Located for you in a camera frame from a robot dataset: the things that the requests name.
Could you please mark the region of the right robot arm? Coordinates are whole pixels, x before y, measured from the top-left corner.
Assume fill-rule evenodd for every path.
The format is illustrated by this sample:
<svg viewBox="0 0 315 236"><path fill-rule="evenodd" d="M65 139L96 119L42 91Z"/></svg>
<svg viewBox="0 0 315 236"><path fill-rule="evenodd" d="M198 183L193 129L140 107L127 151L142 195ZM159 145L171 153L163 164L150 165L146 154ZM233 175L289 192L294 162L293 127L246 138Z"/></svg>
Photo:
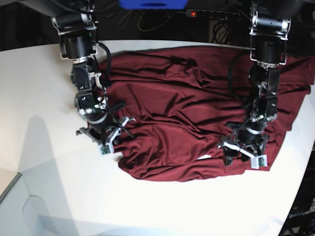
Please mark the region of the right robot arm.
<svg viewBox="0 0 315 236"><path fill-rule="evenodd" d="M126 106L118 101L109 105L107 89L111 86L111 53L98 41L97 15L93 0L23 0L23 5L47 15L59 36L62 59L72 61L71 82L77 88L74 106L87 122L77 130L97 143L102 153L114 153L118 136L127 131L132 117L119 118Z"/></svg>

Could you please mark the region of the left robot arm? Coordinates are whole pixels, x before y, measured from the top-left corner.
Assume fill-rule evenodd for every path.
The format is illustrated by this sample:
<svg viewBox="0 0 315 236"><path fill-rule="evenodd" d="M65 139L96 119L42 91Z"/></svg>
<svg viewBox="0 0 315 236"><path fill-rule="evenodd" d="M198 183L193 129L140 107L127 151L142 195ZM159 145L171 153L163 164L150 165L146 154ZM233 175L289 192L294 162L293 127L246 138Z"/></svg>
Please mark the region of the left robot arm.
<svg viewBox="0 0 315 236"><path fill-rule="evenodd" d="M253 0L250 6L250 49L235 56L229 65L227 82L233 97L244 101L247 116L244 122L228 122L230 135L221 139L223 162L230 166L240 157L250 161L251 168L267 167L265 150L268 124L278 117L279 66L286 65L287 41L292 18L313 0ZM254 65L249 71L250 93L242 97L233 89L232 73L238 59L249 55Z"/></svg>

